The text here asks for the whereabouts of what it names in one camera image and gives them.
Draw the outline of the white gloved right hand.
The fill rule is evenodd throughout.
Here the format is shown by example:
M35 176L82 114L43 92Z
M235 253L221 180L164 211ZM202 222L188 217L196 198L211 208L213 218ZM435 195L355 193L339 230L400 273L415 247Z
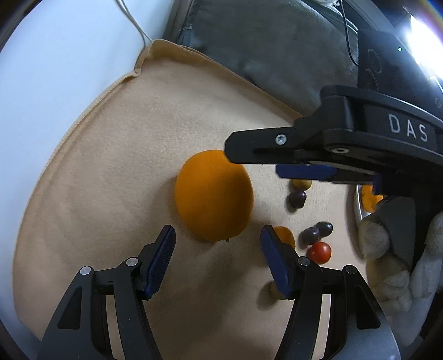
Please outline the white gloved right hand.
M422 238L416 235L416 215L412 199L397 197L379 203L358 225L369 287L402 346L419 335L442 288L442 213L428 223Z

